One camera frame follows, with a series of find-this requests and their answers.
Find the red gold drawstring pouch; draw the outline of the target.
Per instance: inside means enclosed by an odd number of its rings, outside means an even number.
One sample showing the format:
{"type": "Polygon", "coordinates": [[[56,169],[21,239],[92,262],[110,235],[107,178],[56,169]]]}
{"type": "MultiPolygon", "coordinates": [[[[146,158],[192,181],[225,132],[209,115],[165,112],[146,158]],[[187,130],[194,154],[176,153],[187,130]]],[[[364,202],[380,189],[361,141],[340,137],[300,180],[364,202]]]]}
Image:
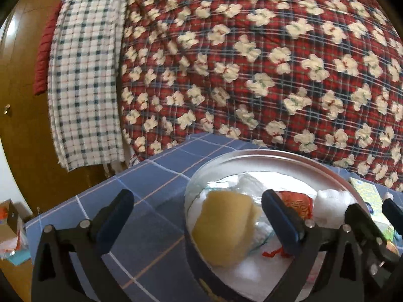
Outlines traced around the red gold drawstring pouch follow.
{"type": "Polygon", "coordinates": [[[262,194],[262,210],[281,243],[281,248],[271,252],[288,258],[300,252],[305,236],[305,220],[313,218],[313,200],[306,194],[267,190],[262,194]]]}

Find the yellow sponge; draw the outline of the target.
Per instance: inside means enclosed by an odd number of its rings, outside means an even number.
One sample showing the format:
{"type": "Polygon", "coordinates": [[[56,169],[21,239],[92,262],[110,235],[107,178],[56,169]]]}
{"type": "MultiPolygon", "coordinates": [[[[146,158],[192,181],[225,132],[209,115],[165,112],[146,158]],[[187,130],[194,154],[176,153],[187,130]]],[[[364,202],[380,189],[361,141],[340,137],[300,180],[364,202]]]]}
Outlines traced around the yellow sponge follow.
{"type": "Polygon", "coordinates": [[[262,208],[248,195],[209,192],[191,232],[204,260],[214,267],[230,267],[245,259],[261,214],[262,208]]]}

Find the clear bag of cotton swabs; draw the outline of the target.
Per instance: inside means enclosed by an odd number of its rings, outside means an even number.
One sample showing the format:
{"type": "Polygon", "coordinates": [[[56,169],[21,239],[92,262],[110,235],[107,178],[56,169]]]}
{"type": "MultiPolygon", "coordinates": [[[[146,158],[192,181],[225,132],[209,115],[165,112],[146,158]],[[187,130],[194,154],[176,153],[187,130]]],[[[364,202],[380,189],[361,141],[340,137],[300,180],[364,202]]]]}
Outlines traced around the clear bag of cotton swabs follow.
{"type": "Polygon", "coordinates": [[[250,252],[254,252],[266,244],[274,235],[273,227],[262,210],[262,194],[266,188],[249,173],[242,173],[238,175],[235,189],[237,192],[249,196],[258,212],[258,216],[254,220],[254,232],[250,248],[250,252]]]}

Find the yellow patterned tissue box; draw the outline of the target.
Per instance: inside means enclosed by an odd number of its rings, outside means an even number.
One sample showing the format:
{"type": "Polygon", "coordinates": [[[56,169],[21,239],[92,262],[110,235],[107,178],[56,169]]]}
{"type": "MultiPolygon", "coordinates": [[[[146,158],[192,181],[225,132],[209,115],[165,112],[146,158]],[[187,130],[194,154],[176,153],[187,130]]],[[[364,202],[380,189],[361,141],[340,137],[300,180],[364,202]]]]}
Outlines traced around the yellow patterned tissue box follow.
{"type": "Polygon", "coordinates": [[[376,186],[354,177],[350,177],[349,182],[367,205],[372,221],[378,226],[385,239],[392,241],[394,238],[394,227],[382,212],[383,200],[376,186]]]}

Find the cardboard box with clutter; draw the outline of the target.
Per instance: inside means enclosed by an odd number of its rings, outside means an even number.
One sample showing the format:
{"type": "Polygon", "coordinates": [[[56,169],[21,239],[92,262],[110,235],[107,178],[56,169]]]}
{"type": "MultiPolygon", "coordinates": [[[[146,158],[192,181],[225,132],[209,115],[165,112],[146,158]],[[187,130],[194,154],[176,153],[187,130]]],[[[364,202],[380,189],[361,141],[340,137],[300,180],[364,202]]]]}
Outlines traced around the cardboard box with clutter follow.
{"type": "Polygon", "coordinates": [[[0,254],[14,266],[31,258],[25,223],[10,199],[1,203],[0,254]]]}

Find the blue checked tablecloth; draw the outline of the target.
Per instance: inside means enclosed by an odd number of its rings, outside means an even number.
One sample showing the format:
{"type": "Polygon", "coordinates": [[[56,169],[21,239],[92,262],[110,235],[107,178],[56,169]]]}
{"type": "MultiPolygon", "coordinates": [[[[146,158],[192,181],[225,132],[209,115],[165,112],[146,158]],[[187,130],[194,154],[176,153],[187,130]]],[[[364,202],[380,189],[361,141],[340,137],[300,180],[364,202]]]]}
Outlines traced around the blue checked tablecloth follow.
{"type": "MultiPolygon", "coordinates": [[[[203,165],[245,149],[254,148],[212,134],[192,135],[183,144],[71,198],[27,224],[33,261],[45,226],[63,230],[84,219],[93,220],[126,189],[134,195],[134,208],[111,251],[102,259],[129,301],[216,300],[194,277],[187,261],[184,195],[191,177],[203,165]]],[[[72,253],[70,258],[86,295],[91,301],[100,301],[77,255],[72,253]]]]}

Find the round silver metal tin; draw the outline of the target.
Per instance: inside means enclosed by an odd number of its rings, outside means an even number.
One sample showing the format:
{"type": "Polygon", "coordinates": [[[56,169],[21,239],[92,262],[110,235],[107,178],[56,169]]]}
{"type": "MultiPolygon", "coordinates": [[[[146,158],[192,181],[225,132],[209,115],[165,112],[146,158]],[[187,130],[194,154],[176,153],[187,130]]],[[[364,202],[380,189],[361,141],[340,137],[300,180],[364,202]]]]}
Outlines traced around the round silver metal tin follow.
{"type": "Polygon", "coordinates": [[[259,249],[230,267],[207,263],[190,237],[207,194],[214,190],[235,190],[238,175],[249,173],[267,189],[291,191],[315,199],[319,190],[348,191],[361,207],[363,199],[354,187],[326,166],[284,151],[245,149],[223,154],[203,165],[191,177],[184,195],[186,257],[194,277],[216,300],[263,301],[291,261],[280,256],[266,258],[263,252],[280,246],[274,235],[259,249]]]}

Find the wooden door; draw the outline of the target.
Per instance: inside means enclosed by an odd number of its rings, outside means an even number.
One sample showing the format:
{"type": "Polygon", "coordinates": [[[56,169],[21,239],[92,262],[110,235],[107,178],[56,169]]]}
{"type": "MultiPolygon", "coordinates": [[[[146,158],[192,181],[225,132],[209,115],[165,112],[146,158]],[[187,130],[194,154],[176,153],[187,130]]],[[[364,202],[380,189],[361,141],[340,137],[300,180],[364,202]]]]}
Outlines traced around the wooden door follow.
{"type": "Polygon", "coordinates": [[[61,0],[19,0],[1,27],[1,200],[23,217],[43,213],[105,180],[102,166],[58,164],[46,95],[33,93],[42,32],[61,0]]]}

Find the red plaid bear quilt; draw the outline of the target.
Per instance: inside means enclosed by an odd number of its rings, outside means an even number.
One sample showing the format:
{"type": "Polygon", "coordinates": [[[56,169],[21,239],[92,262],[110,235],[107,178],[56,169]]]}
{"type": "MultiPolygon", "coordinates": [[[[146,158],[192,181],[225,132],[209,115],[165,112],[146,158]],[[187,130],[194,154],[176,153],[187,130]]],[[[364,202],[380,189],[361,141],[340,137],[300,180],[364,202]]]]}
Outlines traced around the red plaid bear quilt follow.
{"type": "Polygon", "coordinates": [[[128,0],[136,160],[211,133],[402,190],[402,39],[376,0],[128,0]]]}

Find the red quilted jacket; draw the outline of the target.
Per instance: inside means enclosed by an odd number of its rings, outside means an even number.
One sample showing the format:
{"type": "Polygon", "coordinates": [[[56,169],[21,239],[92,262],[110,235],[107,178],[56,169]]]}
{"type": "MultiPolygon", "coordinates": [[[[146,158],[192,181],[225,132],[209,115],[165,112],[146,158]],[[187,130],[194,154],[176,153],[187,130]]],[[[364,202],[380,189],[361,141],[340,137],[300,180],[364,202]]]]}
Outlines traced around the red quilted jacket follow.
{"type": "Polygon", "coordinates": [[[34,69],[34,95],[41,95],[47,91],[51,45],[62,5],[63,3],[59,2],[54,8],[42,32],[34,69]]]}

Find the white checked hanging cloth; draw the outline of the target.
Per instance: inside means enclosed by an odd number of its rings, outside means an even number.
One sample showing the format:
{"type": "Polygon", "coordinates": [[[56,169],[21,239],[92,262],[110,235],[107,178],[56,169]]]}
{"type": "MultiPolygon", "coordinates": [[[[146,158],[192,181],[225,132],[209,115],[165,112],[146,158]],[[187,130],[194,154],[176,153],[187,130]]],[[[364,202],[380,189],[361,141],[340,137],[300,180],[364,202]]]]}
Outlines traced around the white checked hanging cloth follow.
{"type": "Polygon", "coordinates": [[[127,0],[65,0],[51,44],[49,120],[61,167],[124,161],[117,97],[127,0]]]}

